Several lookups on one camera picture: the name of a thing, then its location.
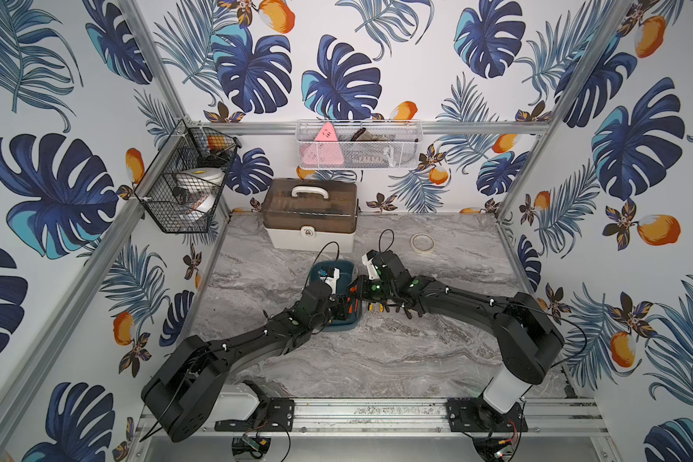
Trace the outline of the orange black pliers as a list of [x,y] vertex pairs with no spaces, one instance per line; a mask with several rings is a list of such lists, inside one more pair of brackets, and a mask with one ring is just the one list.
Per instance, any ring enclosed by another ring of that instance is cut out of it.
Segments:
[[348,289],[348,295],[350,296],[350,311],[354,311],[360,306],[364,279],[364,275],[359,275],[352,284],[350,284],[350,288]]

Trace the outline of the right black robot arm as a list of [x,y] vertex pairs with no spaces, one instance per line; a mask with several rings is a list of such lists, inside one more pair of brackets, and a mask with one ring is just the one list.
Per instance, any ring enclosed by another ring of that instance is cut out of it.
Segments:
[[391,250],[362,256],[367,273],[360,276],[360,300],[413,316],[443,316],[469,323],[494,336],[502,365],[480,394],[480,408],[506,415],[548,372],[562,363],[565,338],[552,314],[532,296],[485,296],[449,286],[434,277],[412,275]]

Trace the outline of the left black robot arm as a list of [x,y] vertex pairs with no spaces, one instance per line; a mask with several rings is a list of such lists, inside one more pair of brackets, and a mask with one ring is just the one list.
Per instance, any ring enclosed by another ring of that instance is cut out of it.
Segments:
[[231,373],[293,352],[352,304],[352,296],[334,294],[327,283],[315,281],[292,307],[260,327],[223,340],[190,336],[144,385],[142,402],[171,441],[181,442],[209,419]]

